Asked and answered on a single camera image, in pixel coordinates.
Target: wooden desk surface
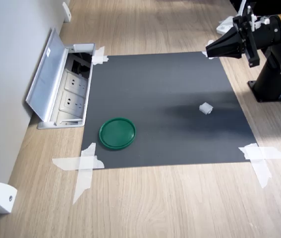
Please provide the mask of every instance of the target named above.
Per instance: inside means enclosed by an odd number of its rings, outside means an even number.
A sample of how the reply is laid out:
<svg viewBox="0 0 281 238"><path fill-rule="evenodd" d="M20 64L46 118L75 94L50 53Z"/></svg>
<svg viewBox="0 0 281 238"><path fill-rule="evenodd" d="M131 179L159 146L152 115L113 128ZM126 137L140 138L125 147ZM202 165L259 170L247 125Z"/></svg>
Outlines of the wooden desk surface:
<svg viewBox="0 0 281 238"><path fill-rule="evenodd" d="M201 51L235 14L228 0L72 0L70 9L62 40L95 42L107 55ZM246 84L262 66L221 62L259 145L281 150L281 103L258 104ZM94 171L72 205L77 171L51 159L79 156L83 128L37 130L37 121L9 180L18 195L0 237L281 237L281 160L267 161L264 189L250 163Z"/></svg>

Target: white tape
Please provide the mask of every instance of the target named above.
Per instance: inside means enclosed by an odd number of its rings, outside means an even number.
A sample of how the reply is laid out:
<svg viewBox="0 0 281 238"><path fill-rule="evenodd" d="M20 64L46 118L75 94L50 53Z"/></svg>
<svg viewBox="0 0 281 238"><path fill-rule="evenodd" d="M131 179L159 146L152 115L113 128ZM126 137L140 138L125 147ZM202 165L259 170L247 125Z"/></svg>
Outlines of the white tape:
<svg viewBox="0 0 281 238"><path fill-rule="evenodd" d="M92 56L93 65L103 64L103 62L109 61L109 58L104 55L105 47L100 47L98 50L95 50L94 55Z"/></svg>
<svg viewBox="0 0 281 238"><path fill-rule="evenodd" d="M209 40L209 41L208 41L208 44L207 44L206 46L208 46L209 44L211 44L211 43L213 43L213 42L214 42L214 40ZM208 56L208 54L207 54L206 51L202 51L202 54L204 54L206 57Z"/></svg>
<svg viewBox="0 0 281 238"><path fill-rule="evenodd" d="M250 160L255 171L261 188L264 188L268 179L272 178L265 160L281 159L281 152L275 147L259 147L257 143L246 145L239 148L245 156L246 160Z"/></svg>
<svg viewBox="0 0 281 238"><path fill-rule="evenodd" d="M91 187L93 169L103 169L104 164L95 156L96 144L81 151L81 157L52 159L52 162L64 171L78 170L73 204L82 195L82 193Z"/></svg>

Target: black mat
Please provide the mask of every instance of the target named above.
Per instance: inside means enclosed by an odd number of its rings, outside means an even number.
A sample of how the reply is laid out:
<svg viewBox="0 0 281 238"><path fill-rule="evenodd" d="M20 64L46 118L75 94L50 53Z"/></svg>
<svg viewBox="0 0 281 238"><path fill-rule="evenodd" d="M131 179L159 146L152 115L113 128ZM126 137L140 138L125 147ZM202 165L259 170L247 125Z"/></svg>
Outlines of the black mat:
<svg viewBox="0 0 281 238"><path fill-rule="evenodd" d="M214 109L205 115L199 105ZM134 142L106 149L104 122L134 122ZM243 147L256 140L219 59L201 52L109 56L93 68L82 150L96 142L105 168L245 162Z"/></svg>

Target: electrical outlet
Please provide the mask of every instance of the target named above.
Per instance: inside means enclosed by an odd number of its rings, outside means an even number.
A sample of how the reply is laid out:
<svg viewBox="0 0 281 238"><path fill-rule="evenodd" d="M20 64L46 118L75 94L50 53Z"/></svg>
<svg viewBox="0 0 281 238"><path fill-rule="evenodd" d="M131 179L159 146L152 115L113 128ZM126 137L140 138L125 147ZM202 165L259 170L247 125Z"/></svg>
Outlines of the electrical outlet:
<svg viewBox="0 0 281 238"><path fill-rule="evenodd" d="M72 73L67 73L65 90L75 93L81 97L85 97L87 91L87 81Z"/></svg>
<svg viewBox="0 0 281 238"><path fill-rule="evenodd" d="M62 112L83 118L84 99L74 93L64 91L59 109Z"/></svg>

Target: green lid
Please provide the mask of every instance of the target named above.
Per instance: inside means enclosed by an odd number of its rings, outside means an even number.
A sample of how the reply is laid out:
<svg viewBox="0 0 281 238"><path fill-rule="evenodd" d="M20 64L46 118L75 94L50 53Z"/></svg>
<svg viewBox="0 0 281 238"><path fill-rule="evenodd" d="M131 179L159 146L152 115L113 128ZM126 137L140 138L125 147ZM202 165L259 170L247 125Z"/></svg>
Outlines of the green lid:
<svg viewBox="0 0 281 238"><path fill-rule="evenodd" d="M136 136L135 125L126 118L113 118L105 122L99 132L105 147L120 150L130 145Z"/></svg>

